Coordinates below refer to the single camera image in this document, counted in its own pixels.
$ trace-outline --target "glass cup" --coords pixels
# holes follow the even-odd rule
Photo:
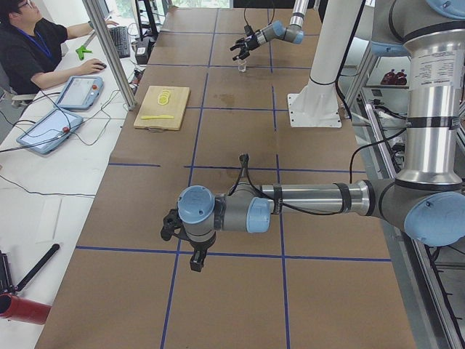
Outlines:
[[[247,70],[247,61],[246,60],[238,60],[238,69],[241,73]]]

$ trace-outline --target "silver robot arm segment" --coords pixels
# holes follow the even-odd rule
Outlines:
[[[307,11],[309,0],[297,0],[294,5],[291,22],[288,27],[284,27],[281,21],[277,20],[270,23],[266,27],[254,32],[248,24],[244,28],[246,37],[240,38],[235,42],[235,45],[230,48],[231,51],[240,49],[239,53],[232,60],[244,60],[257,47],[260,47],[273,39],[279,39],[293,44],[300,44],[304,39],[302,25],[304,24],[305,13]]]

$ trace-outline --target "black rod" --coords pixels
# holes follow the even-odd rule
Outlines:
[[[20,283],[15,287],[16,292],[21,291],[24,289],[26,284],[41,270],[41,268],[47,263],[47,261],[53,256],[53,254],[58,251],[60,248],[59,244],[53,244],[52,247],[49,249],[49,251],[37,262],[36,265],[34,265],[34,268],[31,269],[31,271],[26,275]]]
[[[158,29],[155,24],[155,18],[153,17],[152,5],[150,5],[150,0],[144,0],[145,11],[147,12],[148,22],[150,23],[150,30],[152,31],[152,37],[158,38]]]

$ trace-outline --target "wooden cutting board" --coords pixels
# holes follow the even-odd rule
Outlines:
[[[166,96],[166,92],[169,93],[168,102],[162,105],[159,103],[159,97],[161,94]],[[179,131],[189,93],[189,87],[150,86],[140,106],[134,127],[136,129],[170,129]],[[166,119],[166,116],[173,116],[173,118]],[[142,117],[155,118],[144,120]]]

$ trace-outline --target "office chair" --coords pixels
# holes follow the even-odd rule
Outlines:
[[[11,100],[13,108],[19,108],[19,107],[23,107],[29,104],[29,102],[33,100],[34,97],[36,96],[36,95],[17,94],[9,85],[8,75],[7,73],[5,73],[5,70],[3,69],[1,64],[0,64],[0,87],[4,90],[4,94],[1,98],[2,99],[6,98],[8,100]]]

